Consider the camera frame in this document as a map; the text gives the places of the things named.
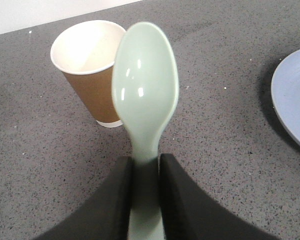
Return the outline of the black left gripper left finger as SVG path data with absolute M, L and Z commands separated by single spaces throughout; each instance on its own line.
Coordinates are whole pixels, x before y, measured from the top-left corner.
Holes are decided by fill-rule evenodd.
M 85 203 L 37 240 L 126 240 L 131 208 L 133 161 L 118 158 L 113 170 Z

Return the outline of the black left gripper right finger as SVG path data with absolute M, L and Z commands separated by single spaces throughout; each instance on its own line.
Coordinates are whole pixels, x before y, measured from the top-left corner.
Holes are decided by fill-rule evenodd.
M 159 196 L 168 240 L 275 240 L 218 204 L 169 153 L 160 156 Z

